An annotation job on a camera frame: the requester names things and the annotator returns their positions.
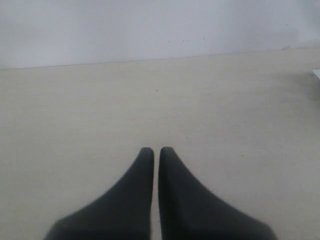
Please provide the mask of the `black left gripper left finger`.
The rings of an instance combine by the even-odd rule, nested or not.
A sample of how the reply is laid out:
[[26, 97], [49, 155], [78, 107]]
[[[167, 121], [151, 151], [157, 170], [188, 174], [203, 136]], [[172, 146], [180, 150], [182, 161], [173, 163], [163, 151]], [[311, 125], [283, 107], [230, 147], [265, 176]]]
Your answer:
[[154, 152], [143, 147], [120, 180], [101, 197], [59, 219], [47, 240], [149, 240]]

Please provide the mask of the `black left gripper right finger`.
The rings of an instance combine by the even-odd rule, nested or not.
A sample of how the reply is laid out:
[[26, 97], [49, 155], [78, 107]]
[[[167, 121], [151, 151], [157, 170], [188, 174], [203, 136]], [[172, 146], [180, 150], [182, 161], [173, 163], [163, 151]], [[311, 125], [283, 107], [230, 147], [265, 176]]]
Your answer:
[[210, 192], [172, 147], [159, 155], [158, 203], [164, 240], [275, 240], [272, 228]]

